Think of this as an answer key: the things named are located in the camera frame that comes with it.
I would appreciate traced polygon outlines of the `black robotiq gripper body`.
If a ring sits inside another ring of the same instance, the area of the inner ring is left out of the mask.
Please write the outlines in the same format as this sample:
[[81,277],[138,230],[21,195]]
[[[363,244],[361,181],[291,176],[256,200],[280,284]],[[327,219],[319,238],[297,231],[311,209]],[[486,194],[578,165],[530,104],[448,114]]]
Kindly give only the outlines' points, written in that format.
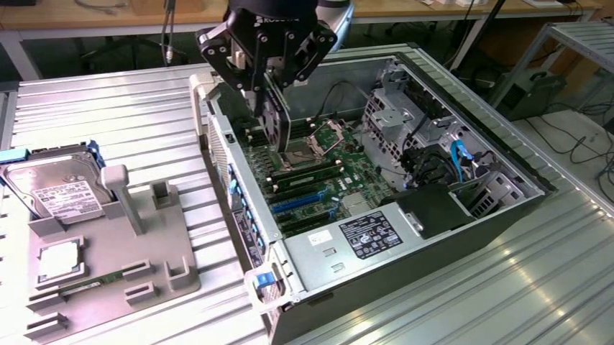
[[227,30],[232,33],[252,30],[259,16],[275,24],[287,22],[299,32],[311,33],[319,28],[316,7],[317,1],[228,1]]

